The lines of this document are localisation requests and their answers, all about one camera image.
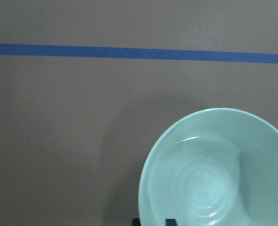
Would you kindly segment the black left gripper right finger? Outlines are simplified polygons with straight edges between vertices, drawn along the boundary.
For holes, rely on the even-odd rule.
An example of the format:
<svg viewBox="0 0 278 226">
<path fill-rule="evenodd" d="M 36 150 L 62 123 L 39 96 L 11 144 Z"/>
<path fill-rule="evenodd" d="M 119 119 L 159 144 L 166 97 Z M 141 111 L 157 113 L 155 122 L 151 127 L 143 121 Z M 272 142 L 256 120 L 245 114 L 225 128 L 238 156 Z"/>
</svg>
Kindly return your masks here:
<svg viewBox="0 0 278 226">
<path fill-rule="evenodd" d="M 178 226 L 176 219 L 174 218 L 167 218 L 165 219 L 166 226 Z"/>
</svg>

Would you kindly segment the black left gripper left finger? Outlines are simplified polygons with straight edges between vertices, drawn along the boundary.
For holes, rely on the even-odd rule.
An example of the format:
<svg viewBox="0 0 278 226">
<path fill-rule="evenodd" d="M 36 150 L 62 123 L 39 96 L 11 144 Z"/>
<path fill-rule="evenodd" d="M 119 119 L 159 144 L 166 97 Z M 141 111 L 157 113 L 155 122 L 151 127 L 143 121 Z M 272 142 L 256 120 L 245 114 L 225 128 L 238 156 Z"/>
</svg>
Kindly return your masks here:
<svg viewBox="0 0 278 226">
<path fill-rule="evenodd" d="M 139 218 L 132 219 L 132 226 L 141 226 L 141 222 Z"/>
</svg>

